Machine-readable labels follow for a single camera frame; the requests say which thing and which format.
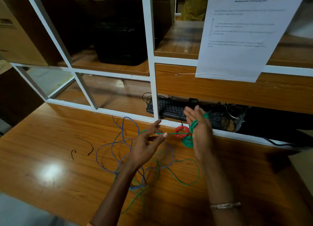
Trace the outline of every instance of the hand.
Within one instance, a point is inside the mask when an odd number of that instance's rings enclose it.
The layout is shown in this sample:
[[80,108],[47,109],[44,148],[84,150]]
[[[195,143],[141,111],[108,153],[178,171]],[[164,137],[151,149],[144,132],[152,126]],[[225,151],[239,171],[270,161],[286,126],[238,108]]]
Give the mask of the hand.
[[[166,139],[167,133],[160,130],[161,119],[150,125],[147,130],[141,132],[135,139],[135,144],[131,148],[128,160],[135,168],[139,169],[149,161],[156,152],[158,146]],[[162,133],[159,136],[150,136],[154,133]]]
[[185,107],[184,114],[186,115],[187,123],[191,125],[194,120],[198,120],[198,125],[194,128],[194,152],[196,158],[201,163],[207,159],[208,154],[213,147],[213,130],[208,118],[204,118],[205,111],[198,105],[195,109]]

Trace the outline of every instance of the yellow shirt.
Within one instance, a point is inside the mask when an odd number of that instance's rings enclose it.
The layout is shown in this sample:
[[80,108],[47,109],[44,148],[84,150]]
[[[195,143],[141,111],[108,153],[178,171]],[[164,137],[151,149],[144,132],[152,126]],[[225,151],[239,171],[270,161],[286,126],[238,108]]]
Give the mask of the yellow shirt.
[[180,20],[203,21],[207,10],[208,0],[185,0]]

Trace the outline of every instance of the forearm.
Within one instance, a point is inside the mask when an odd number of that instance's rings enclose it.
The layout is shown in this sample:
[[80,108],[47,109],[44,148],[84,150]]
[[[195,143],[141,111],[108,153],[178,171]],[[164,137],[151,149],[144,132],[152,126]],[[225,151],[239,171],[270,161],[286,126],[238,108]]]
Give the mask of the forearm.
[[111,189],[90,221],[93,226],[112,226],[117,224],[136,170],[128,161],[121,167]]
[[[231,183],[221,165],[218,156],[210,152],[205,161],[201,161],[203,176],[208,186],[211,204],[234,203],[236,201]],[[243,226],[240,209],[214,209],[213,216],[217,226]]]

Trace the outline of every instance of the white paper sheet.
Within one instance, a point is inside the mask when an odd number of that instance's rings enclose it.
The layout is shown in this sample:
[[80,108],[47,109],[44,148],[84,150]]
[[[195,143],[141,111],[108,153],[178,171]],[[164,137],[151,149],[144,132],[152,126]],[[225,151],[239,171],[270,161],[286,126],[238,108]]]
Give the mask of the white paper sheet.
[[302,0],[209,0],[196,77],[255,82]]

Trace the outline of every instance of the person's left hand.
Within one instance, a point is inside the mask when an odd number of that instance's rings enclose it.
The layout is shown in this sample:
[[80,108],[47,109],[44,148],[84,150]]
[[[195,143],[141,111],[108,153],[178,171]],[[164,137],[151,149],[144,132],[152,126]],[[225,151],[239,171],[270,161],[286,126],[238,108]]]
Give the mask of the person's left hand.
[[[158,146],[166,139],[167,133],[163,133],[159,128],[161,119],[150,125],[147,130],[141,132],[135,139],[135,143],[131,148],[128,161],[130,161],[135,168],[139,169],[147,161],[149,161],[156,152]],[[150,136],[154,133],[162,133],[159,136]]]

